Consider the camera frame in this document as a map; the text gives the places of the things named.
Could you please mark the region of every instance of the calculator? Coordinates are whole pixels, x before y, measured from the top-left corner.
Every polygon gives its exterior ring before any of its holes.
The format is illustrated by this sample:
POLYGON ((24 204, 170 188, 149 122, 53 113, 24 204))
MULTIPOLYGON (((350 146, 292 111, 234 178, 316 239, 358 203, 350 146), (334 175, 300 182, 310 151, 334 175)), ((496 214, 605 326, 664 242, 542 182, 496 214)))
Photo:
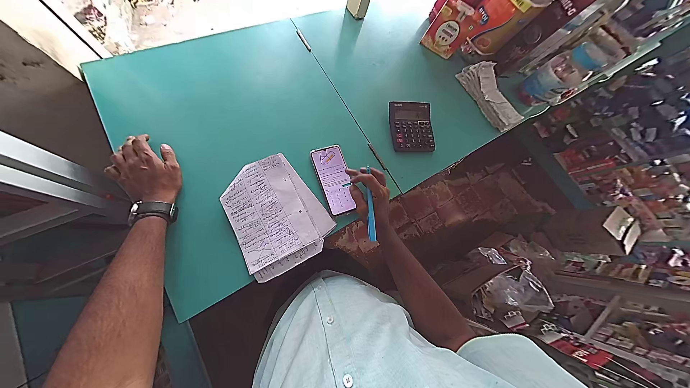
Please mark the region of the calculator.
POLYGON ((395 151, 431 152, 436 149, 428 103, 391 101, 388 103, 388 122, 395 151))

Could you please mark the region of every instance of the bottle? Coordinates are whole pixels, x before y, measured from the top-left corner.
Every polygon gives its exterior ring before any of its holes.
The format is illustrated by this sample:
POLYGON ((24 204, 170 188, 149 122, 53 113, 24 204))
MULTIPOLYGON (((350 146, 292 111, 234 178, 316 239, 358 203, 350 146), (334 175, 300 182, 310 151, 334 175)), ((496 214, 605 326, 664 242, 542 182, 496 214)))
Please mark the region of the bottle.
POLYGON ((584 42, 541 65, 522 81, 517 96, 530 106, 555 101, 566 91, 579 86, 589 72, 606 66, 608 60, 594 43, 584 42))

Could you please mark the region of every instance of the light blue shirt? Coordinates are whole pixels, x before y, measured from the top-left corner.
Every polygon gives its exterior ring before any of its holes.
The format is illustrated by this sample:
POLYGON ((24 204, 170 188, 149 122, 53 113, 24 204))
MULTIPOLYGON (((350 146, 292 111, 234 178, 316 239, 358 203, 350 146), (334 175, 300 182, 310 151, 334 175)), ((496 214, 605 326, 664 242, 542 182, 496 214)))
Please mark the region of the light blue shirt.
POLYGON ((583 388, 528 338, 474 338, 457 353, 425 340, 407 311, 375 287, 320 273, 290 303, 254 387, 583 388))

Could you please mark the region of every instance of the right hand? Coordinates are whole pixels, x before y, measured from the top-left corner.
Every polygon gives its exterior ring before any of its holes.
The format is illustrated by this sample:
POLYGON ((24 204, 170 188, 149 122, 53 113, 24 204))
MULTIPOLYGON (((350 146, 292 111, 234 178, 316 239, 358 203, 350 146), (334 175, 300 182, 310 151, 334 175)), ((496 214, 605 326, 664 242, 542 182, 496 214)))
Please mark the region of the right hand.
POLYGON ((374 199, 374 216, 376 218, 376 229, 391 229, 391 222, 388 219, 390 214, 391 190, 386 187, 386 176, 376 168, 371 169, 371 174, 366 173, 366 168, 361 167, 359 171, 347 168, 347 175, 350 175, 350 194, 357 205, 357 214, 365 223, 368 217, 368 206, 366 197, 355 184, 361 182, 371 191, 374 199))

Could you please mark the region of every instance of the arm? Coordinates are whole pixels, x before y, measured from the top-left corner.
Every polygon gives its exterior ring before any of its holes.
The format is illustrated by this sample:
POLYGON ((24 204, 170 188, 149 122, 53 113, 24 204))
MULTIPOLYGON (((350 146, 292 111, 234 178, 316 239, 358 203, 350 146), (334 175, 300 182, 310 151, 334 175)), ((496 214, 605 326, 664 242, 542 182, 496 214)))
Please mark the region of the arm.
MULTIPOLYGON (((388 220, 390 191, 386 188, 385 175, 374 169, 371 174, 347 172, 353 183, 361 182, 371 190, 383 258, 415 328, 434 345, 457 351, 475 337, 475 333, 391 226, 388 220)), ((366 220, 367 205, 362 192, 354 184, 350 190, 357 203, 357 212, 366 220)))
MULTIPOLYGON (((130 137, 111 157, 106 174, 132 199, 174 202, 182 183, 169 146, 163 161, 130 137)), ((130 229, 110 267, 70 331, 48 374, 46 388, 150 387, 163 322, 167 222, 145 217, 130 229)))

